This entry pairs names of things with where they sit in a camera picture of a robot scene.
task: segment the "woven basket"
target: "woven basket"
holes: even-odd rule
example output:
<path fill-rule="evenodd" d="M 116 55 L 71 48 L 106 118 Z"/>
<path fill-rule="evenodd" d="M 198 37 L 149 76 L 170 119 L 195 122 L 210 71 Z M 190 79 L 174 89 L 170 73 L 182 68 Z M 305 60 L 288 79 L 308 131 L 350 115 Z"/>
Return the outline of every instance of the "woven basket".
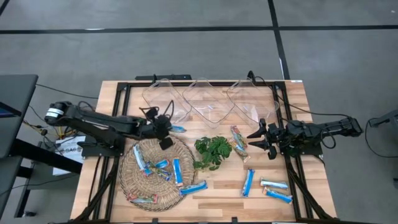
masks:
<path fill-rule="evenodd" d="M 176 206 L 176 204 L 185 197 L 180 196 L 180 191 L 175 185 L 175 175 L 172 165 L 174 158 L 180 158 L 183 184 L 193 184 L 193 180 L 195 179 L 193 154 L 184 142 L 173 136 L 171 138 L 174 144 L 166 150 L 160 148 L 157 139 L 145 139 L 138 143 L 146 162 L 151 161 L 155 164 L 163 159 L 167 159 L 170 162 L 170 164 L 164 168 L 164 170 L 172 174 L 172 178 L 169 181 L 166 181 L 157 174 L 151 174 L 146 177 L 143 171 L 139 169 L 132 147 L 123 157 L 119 169 L 119 178 L 121 188 L 126 198 L 129 194 L 140 196 L 158 195 L 157 203 L 131 202 L 141 209 L 152 212 L 162 212 Z"/>

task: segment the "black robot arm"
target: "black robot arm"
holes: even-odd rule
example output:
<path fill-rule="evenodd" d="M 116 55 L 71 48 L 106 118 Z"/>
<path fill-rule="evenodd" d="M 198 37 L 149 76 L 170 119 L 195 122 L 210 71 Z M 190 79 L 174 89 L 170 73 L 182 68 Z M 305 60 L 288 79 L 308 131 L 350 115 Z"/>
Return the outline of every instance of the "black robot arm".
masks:
<path fill-rule="evenodd" d="M 82 110 L 69 101 L 59 101 L 50 105 L 45 122 L 51 126 L 68 126 L 95 138 L 97 145 L 103 148 L 124 148 L 119 144 L 121 138 L 136 140 L 160 140 L 162 149 L 172 145 L 168 137 L 170 119 L 164 114 L 158 116 L 158 108 L 146 108 L 147 119 L 136 116 L 112 117 L 94 111 Z"/>
<path fill-rule="evenodd" d="M 251 138 L 260 138 L 264 135 L 262 141 L 249 142 L 252 146 L 269 150 L 269 159 L 275 159 L 276 149 L 272 144 L 277 144 L 281 152 L 286 152 L 290 156 L 301 154 L 306 148 L 319 146 L 323 138 L 327 136 L 351 136 L 358 137 L 363 132 L 358 121 L 355 118 L 345 118 L 340 121 L 334 121 L 323 124 L 305 123 L 303 121 L 287 121 L 285 128 L 278 128 L 275 123 L 268 125 L 261 119 L 259 130 L 248 136 Z"/>

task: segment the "wooden table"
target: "wooden table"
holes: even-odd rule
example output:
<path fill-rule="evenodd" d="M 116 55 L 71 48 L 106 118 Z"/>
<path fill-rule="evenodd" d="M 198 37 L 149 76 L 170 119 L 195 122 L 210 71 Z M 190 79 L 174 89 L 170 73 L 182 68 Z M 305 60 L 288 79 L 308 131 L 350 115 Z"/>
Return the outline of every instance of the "wooden table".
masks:
<path fill-rule="evenodd" d="M 121 81 L 104 81 L 102 83 L 96 107 L 97 112 L 111 115 L 118 82 Z M 286 87 L 290 104 L 309 110 L 303 83 L 286 81 Z M 225 94 L 227 88 L 219 88 Z M 177 88 L 177 90 L 181 92 L 183 89 L 184 87 Z M 145 87 L 132 88 L 127 111 L 128 115 L 142 116 L 138 107 L 147 106 L 141 95 L 143 90 L 145 90 Z M 124 93 L 122 93 L 119 105 L 119 114 L 121 113 L 123 104 L 123 94 Z M 270 90 L 269 97 L 272 99 L 272 92 Z M 291 110 L 293 119 L 306 122 L 312 121 L 310 114 L 295 108 L 291 108 Z M 204 135 L 209 137 L 216 135 L 230 137 L 231 133 L 229 128 L 232 124 L 238 125 L 243 136 L 247 136 L 255 131 L 234 113 L 230 114 L 216 129 L 208 128 L 196 115 L 193 115 L 192 118 L 184 124 L 188 131 L 179 134 L 179 136 L 197 155 L 196 149 L 193 147 L 195 139 L 201 138 Z M 259 186 L 260 177 L 287 182 L 288 178 L 284 158 L 279 154 L 276 159 L 270 161 L 266 152 L 252 146 L 249 146 L 247 151 L 251 159 L 245 164 L 243 164 L 242 160 L 235 152 L 232 152 L 230 157 L 222 162 L 220 169 L 211 172 L 199 172 L 196 182 L 206 180 L 208 189 L 188 195 L 176 207 L 166 212 L 147 212 L 130 204 L 123 195 L 118 179 L 111 222 L 151 222 L 153 218 L 159 218 L 160 222 L 230 222 L 231 217 L 237 217 L 240 222 L 295 220 L 292 205 L 274 198 L 266 197 L 262 194 L 262 187 Z M 78 216 L 87 206 L 97 159 L 97 157 L 92 157 L 84 161 L 71 218 Z M 323 164 L 313 156 L 302 156 L 302 160 L 309 191 L 325 211 L 335 217 L 335 208 Z M 241 189 L 246 178 L 247 168 L 255 169 L 256 173 L 254 175 L 254 182 L 249 198 L 241 198 Z M 97 180 L 94 185 L 94 192 L 96 192 L 98 181 L 99 175 L 97 175 Z M 305 207 L 299 189 L 297 189 L 297 193 L 301 214 L 305 217 Z M 101 204 L 100 218 L 104 217 L 107 197 L 108 193 L 105 192 Z"/>

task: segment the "gray floor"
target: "gray floor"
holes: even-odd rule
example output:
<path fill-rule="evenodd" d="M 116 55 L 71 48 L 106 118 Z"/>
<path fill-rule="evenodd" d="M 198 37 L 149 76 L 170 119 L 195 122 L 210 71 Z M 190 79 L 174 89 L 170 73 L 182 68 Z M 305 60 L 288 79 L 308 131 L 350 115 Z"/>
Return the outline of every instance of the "gray floor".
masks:
<path fill-rule="evenodd" d="M 396 1 L 280 0 L 275 8 L 280 26 L 398 24 Z M 265 0 L 10 0 L 0 17 L 0 29 L 271 24 Z M 398 30 L 281 34 L 291 79 L 304 81 L 312 111 L 350 114 L 364 128 L 367 119 L 397 109 Z M 0 74 L 36 73 L 41 84 L 82 95 L 98 95 L 102 80 L 153 73 L 243 78 L 248 70 L 265 79 L 282 78 L 273 31 L 0 35 Z M 38 88 L 30 105 L 44 114 L 59 100 L 80 99 Z M 25 118 L 40 124 L 31 110 Z M 314 116 L 316 122 L 335 119 Z M 388 125 L 369 130 L 369 141 L 381 154 L 398 154 L 395 136 Z M 41 140 L 24 126 L 19 137 L 34 144 Z M 397 159 L 375 156 L 363 135 L 336 140 L 336 149 L 324 153 L 338 216 L 396 223 L 398 190 L 392 178 L 398 177 Z M 12 218 L 21 192 L 15 189 L 0 223 L 66 221 L 75 186 L 32 192 L 27 208 L 39 214 L 19 219 Z"/>

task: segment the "energy bar wrapper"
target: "energy bar wrapper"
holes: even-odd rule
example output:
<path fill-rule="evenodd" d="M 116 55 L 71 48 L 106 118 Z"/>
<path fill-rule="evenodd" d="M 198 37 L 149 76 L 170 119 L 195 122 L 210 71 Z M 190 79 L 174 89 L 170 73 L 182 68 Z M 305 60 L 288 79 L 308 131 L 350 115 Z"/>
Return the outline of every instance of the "energy bar wrapper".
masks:
<path fill-rule="evenodd" d="M 247 162 L 250 159 L 249 154 L 238 144 L 236 144 L 236 141 L 233 138 L 231 138 L 228 142 L 238 154 L 238 156 L 243 160 L 243 162 Z"/>
<path fill-rule="evenodd" d="M 244 141 L 244 138 L 241 134 L 241 132 L 239 131 L 238 127 L 236 127 L 236 125 L 231 126 L 231 132 L 232 135 L 236 141 L 236 143 L 244 150 L 245 148 L 248 147 L 248 145 L 246 144 L 246 142 Z"/>
<path fill-rule="evenodd" d="M 251 183 L 253 182 L 254 170 L 248 169 L 248 174 L 246 176 L 246 181 L 242 189 L 242 197 L 249 197 L 249 192 L 251 188 Z"/>
<path fill-rule="evenodd" d="M 166 181 L 169 181 L 172 178 L 172 174 L 167 172 L 166 170 L 163 169 L 159 169 L 157 168 L 153 162 L 147 162 L 146 164 L 146 169 L 144 170 L 144 175 L 147 176 L 147 174 L 151 174 L 151 173 L 156 173 L 157 175 L 163 177 L 163 179 L 165 179 Z"/>
<path fill-rule="evenodd" d="M 199 184 L 194 184 L 194 185 L 189 185 L 185 187 L 180 188 L 180 195 L 186 195 L 186 194 L 192 194 L 195 193 L 199 190 L 205 190 L 207 189 L 207 183 L 204 180 L 203 182 L 200 182 Z"/>
<path fill-rule="evenodd" d="M 275 187 L 279 189 L 288 189 L 289 186 L 285 182 L 272 182 L 261 177 L 260 186 Z"/>
<path fill-rule="evenodd" d="M 175 175 L 175 184 L 179 187 L 183 185 L 182 183 L 182 174 L 181 174 L 181 167 L 180 167 L 180 159 L 174 158 L 173 159 L 173 168 L 174 168 L 174 175 Z"/>
<path fill-rule="evenodd" d="M 282 194 L 282 193 L 277 192 L 275 190 L 270 190 L 267 187 L 264 187 L 264 190 L 262 191 L 262 193 L 265 194 L 266 196 L 270 196 L 270 197 L 281 199 L 281 200 L 283 200 L 286 203 L 292 203 L 292 200 L 293 200 L 293 196 Z"/>
<path fill-rule="evenodd" d="M 158 169 L 163 169 L 164 167 L 167 167 L 170 164 L 170 162 L 167 159 L 164 159 L 158 163 L 155 164 L 155 167 Z M 144 170 L 144 175 L 149 176 L 152 174 L 152 171 L 148 169 L 148 163 L 146 164 L 146 168 Z"/>
<path fill-rule="evenodd" d="M 141 153 L 141 151 L 139 149 L 139 145 L 136 144 L 133 147 L 133 150 L 134 150 L 134 155 L 136 156 L 136 159 L 137 159 L 137 163 L 138 163 L 139 169 L 140 170 L 144 170 L 145 169 L 145 161 L 144 161 L 142 153 Z"/>
<path fill-rule="evenodd" d="M 127 196 L 127 200 L 132 203 L 157 203 L 157 194 L 147 197 L 133 195 L 132 193 L 129 193 L 129 195 Z"/>
<path fill-rule="evenodd" d="M 185 130 L 185 128 L 182 126 L 172 125 L 172 127 L 171 127 L 171 129 L 169 129 L 169 131 L 174 132 L 174 133 L 184 133 L 187 130 Z"/>

